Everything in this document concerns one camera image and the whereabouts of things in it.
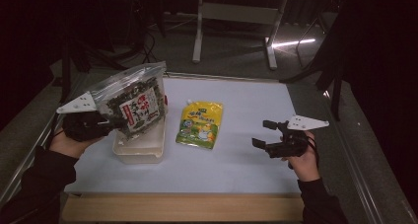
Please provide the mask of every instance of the table leg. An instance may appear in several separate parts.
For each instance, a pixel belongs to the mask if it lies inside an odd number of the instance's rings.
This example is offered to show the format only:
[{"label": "table leg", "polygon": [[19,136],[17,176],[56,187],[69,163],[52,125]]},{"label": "table leg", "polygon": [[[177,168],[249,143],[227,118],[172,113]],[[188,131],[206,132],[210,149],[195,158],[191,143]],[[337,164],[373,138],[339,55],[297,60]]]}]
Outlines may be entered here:
[{"label": "table leg", "polygon": [[202,51],[202,5],[203,0],[199,0],[199,6],[197,8],[197,34],[196,40],[194,41],[194,50],[193,50],[193,63],[200,62],[200,52]]},{"label": "table leg", "polygon": [[282,21],[283,14],[285,12],[287,0],[283,0],[279,9],[277,10],[277,15],[274,20],[273,28],[270,32],[270,37],[266,39],[266,50],[267,50],[267,57],[268,57],[268,65],[270,66],[270,69],[275,70],[277,69],[277,63],[276,63],[276,55],[274,54],[274,48],[273,48],[273,41],[276,37],[277,30],[280,27],[280,22]]}]

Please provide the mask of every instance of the person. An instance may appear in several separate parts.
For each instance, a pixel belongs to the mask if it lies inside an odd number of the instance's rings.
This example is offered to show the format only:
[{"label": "person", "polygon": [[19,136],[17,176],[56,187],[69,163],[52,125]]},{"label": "person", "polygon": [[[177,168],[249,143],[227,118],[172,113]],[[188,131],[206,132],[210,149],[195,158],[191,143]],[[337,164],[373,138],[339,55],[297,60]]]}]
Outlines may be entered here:
[{"label": "person", "polygon": [[[314,135],[307,132],[314,140]],[[0,211],[0,224],[59,223],[60,193],[75,182],[77,163],[84,151],[101,138],[77,142],[62,129],[54,136],[49,149],[36,147],[34,165],[23,176],[20,191]],[[305,208],[303,218],[310,223],[348,223],[339,200],[326,192],[316,165],[314,150],[309,147],[301,157],[286,157],[299,178],[298,185]]]},{"label": "person", "polygon": [[[310,143],[314,144],[314,135],[309,131],[305,131],[305,134],[310,139]],[[298,177],[298,186],[305,205],[303,211],[305,224],[348,223],[338,198],[326,191],[317,167],[317,156],[311,146],[308,146],[302,156],[285,157],[282,161],[288,161]]]}]

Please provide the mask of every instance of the fluorescent light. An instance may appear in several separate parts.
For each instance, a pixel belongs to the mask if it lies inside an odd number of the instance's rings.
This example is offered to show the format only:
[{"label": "fluorescent light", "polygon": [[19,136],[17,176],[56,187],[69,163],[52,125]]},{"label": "fluorescent light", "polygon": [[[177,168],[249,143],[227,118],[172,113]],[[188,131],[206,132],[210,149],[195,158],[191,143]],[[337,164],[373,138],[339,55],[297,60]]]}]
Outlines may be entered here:
[{"label": "fluorescent light", "polygon": [[[301,43],[309,43],[309,42],[314,42],[314,38],[301,40]],[[289,42],[282,42],[282,43],[273,43],[273,47],[280,47],[280,46],[292,45],[292,44],[297,44],[297,43],[298,43],[297,40],[289,41]]]}]

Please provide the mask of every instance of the desk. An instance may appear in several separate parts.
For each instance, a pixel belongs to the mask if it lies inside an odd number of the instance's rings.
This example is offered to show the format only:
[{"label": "desk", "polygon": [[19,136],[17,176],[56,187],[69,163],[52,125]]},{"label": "desk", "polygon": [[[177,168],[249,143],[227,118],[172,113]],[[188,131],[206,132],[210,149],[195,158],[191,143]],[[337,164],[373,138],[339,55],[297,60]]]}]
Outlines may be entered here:
[{"label": "desk", "polygon": [[207,3],[198,0],[197,9],[197,34],[194,42],[193,58],[194,63],[200,62],[200,53],[202,50],[202,21],[203,19],[216,19],[236,22],[255,23],[271,25],[269,37],[265,39],[265,49],[270,69],[277,69],[276,56],[274,54],[273,41],[277,30],[280,27],[282,17],[288,0],[282,0],[278,9],[247,7],[218,3]]},{"label": "desk", "polygon": [[[111,154],[110,134],[77,163],[77,182],[65,189],[71,193],[65,220],[302,220],[294,172],[251,145],[251,137],[278,140],[278,131],[262,127],[264,119],[284,121],[295,113],[285,85],[165,78],[164,87],[169,112],[163,161],[122,164]],[[213,150],[174,142],[188,99],[224,105]]]}]

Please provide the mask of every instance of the white container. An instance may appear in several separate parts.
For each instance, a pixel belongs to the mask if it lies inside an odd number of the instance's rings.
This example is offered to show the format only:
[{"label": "white container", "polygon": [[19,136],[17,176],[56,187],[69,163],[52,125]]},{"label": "white container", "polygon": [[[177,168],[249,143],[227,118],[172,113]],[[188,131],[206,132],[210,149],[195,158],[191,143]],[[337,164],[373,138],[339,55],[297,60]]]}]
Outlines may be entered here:
[{"label": "white container", "polygon": [[166,120],[128,142],[122,142],[119,131],[113,143],[113,153],[125,164],[160,163],[163,160]]}]

